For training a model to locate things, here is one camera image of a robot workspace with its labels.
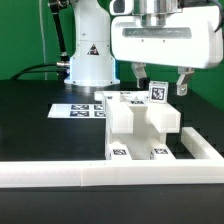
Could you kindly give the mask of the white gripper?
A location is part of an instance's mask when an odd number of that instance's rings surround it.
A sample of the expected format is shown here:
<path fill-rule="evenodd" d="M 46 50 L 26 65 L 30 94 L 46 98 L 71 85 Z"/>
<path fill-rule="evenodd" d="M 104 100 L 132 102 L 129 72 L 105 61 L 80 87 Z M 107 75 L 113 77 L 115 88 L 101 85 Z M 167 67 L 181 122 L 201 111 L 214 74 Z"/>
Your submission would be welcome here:
<path fill-rule="evenodd" d="M 185 96 L 193 68 L 217 66 L 223 59 L 221 7 L 203 1 L 111 0 L 112 52 L 133 62 L 137 87 L 149 88 L 145 63 L 178 66 L 176 94 Z"/>

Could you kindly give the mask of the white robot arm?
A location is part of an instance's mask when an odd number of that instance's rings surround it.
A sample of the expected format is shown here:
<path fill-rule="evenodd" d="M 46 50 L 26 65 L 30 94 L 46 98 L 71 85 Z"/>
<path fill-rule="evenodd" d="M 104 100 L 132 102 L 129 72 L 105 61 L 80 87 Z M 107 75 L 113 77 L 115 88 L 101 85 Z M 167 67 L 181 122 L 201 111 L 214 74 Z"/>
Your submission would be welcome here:
<path fill-rule="evenodd" d="M 140 88 L 148 84 L 147 64 L 176 66 L 176 93 L 187 93 L 196 69 L 223 59 L 222 5 L 218 0 L 70 0 L 76 51 L 69 85 L 90 90 L 117 84 L 115 62 L 129 61 Z"/>

